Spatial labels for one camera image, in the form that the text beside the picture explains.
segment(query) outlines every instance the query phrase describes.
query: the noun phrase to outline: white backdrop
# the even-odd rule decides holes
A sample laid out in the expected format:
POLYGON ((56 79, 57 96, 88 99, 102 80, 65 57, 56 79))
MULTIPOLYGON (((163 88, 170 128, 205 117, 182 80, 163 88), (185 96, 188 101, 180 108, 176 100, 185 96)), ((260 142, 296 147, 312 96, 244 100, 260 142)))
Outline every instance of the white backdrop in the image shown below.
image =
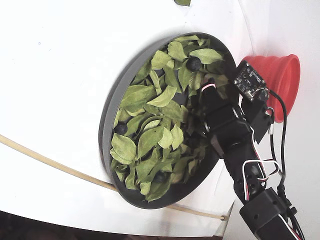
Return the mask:
MULTIPOLYGON (((295 54, 300 59, 299 90, 287 123, 285 187, 287 197, 298 210, 296 217, 305 238, 319 239, 320 1, 265 1, 268 7, 262 7, 261 1, 244 2, 248 3, 246 16, 250 33, 256 40, 253 42, 255 53, 265 56, 295 54), (265 11, 269 14, 267 40, 260 39, 259 34, 261 13, 265 11)), ((277 124, 275 150, 279 159, 281 131, 282 124, 277 124)), ((269 146, 269 136, 266 136, 259 145, 264 158, 271 156, 269 146)), ((278 183, 278 177, 268 181, 274 189, 278 183)), ((240 207, 237 201, 224 236, 226 240, 255 239, 239 215, 240 207)))
MULTIPOLYGON (((98 129, 108 92, 127 63, 156 40, 205 32, 238 64, 252 53, 237 1, 0 1, 0 134, 68 167, 109 181, 98 129)), ((226 214, 232 180, 222 162, 180 202, 226 214)), ((0 210, 54 224, 126 234, 221 235, 221 221, 142 210, 118 193, 0 145, 0 210)))

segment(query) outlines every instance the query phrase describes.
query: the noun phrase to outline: wooden stick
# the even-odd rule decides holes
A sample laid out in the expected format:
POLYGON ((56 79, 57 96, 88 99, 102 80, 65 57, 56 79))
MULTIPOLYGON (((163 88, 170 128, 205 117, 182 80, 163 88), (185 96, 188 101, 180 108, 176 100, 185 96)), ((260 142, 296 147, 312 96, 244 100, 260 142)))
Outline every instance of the wooden stick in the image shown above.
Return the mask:
MULTIPOLYGON (((73 175, 77 178, 80 178, 80 179, 83 179, 85 181, 88 181, 90 183, 93 183, 93 184, 96 184, 96 185, 99 185, 101 187, 104 187, 104 188, 107 188, 107 189, 110 189, 110 190, 113 190, 113 191, 118 191, 114 185, 108 183, 108 182, 105 182, 105 181, 102 181, 102 180, 99 180, 95 177, 92 177, 92 176, 89 176, 87 174, 84 174, 80 171, 77 171, 73 168, 70 168, 68 166, 65 166, 59 162, 56 162, 48 157, 45 157, 35 151, 32 151, 31 149, 25 147, 25 146, 22 146, 20 145, 19 143, 16 143, 14 141, 12 141, 11 139, 3 136, 0 134, 0 143, 24 154, 24 155, 27 155, 35 160, 38 160, 44 164, 47 164, 55 169, 58 169, 60 171, 63 171, 67 174, 70 174, 70 175, 73 175)), ((213 218, 213 219, 220 219, 222 221, 226 221, 228 219, 227 216, 224 216, 224 215, 215 215, 215 214, 209 214, 209 213, 205 213, 205 212, 200 212, 200 211, 195 211, 195 210, 192 210, 192 209, 189 209, 189 208, 185 208, 185 207, 182 207, 182 206, 178 206, 176 204, 174 205, 169 205, 167 206, 167 208, 169 209, 174 209, 174 210, 177 210, 177 211, 181 211, 181 212, 185 212, 185 213, 189 213, 189 214, 194 214, 194 215, 198 215, 198 216, 203 216, 203 217, 208 217, 208 218, 213 218)))

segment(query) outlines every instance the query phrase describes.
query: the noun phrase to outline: blueberry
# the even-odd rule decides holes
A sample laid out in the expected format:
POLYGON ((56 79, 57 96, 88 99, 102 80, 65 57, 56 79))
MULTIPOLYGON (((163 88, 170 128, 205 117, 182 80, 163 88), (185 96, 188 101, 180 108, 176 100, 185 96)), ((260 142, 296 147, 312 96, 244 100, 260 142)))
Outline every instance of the blueberry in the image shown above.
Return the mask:
POLYGON ((154 176, 153 182, 160 184, 160 183, 163 183, 165 180, 166 180, 165 173, 162 171, 158 171, 154 176))
POLYGON ((122 122, 122 121, 118 122, 117 126, 115 126, 115 128, 114 128, 114 132, 115 132, 116 134, 119 134, 119 135, 123 135, 123 134, 125 134, 127 131, 128 131, 127 124, 125 124, 125 123, 122 122))
POLYGON ((185 64, 186 68, 189 69, 191 72, 199 71, 202 64, 199 58, 196 56, 192 56, 188 59, 188 61, 185 64))

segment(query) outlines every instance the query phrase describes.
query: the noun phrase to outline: robotic arm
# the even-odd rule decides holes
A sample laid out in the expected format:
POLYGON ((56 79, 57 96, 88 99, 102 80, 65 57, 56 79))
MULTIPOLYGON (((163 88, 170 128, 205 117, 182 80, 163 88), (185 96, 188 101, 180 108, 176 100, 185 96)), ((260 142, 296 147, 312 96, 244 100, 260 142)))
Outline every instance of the robotic arm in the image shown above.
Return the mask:
MULTIPOLYGON (((233 189, 244 205, 240 215, 253 234, 261 240, 304 240, 295 218, 297 210, 290 208, 291 203, 285 195, 284 154, 281 152, 281 172, 273 149, 273 109, 267 107, 266 101, 272 94, 281 102, 284 127, 287 121, 285 105, 246 61, 242 61, 237 68, 233 86, 242 95, 240 104, 222 99, 213 78, 202 86, 201 134, 210 140, 219 157, 224 159, 234 180, 233 189), (255 140, 259 143, 268 130, 271 131, 273 159, 262 160, 256 150, 255 140), (267 163, 275 165, 275 171, 269 176, 278 172, 282 175, 277 193, 271 187, 267 188, 269 176, 266 176, 264 169, 267 163)), ((285 129, 281 150, 284 148, 284 139, 285 129)))

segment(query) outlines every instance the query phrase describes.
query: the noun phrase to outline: red silicone cup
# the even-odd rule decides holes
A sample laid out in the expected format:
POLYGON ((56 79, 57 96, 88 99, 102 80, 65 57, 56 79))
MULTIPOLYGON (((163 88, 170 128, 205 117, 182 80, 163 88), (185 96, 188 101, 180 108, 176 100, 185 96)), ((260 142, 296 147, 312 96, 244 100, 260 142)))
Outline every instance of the red silicone cup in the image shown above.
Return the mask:
MULTIPOLYGON (((269 89, 276 92, 283 100, 287 115, 289 115, 298 93, 300 82, 299 58, 290 54, 289 56, 246 56, 247 61, 265 80, 269 89)), ((282 123, 284 114, 279 101, 270 96, 267 106, 274 109, 274 120, 282 123)))

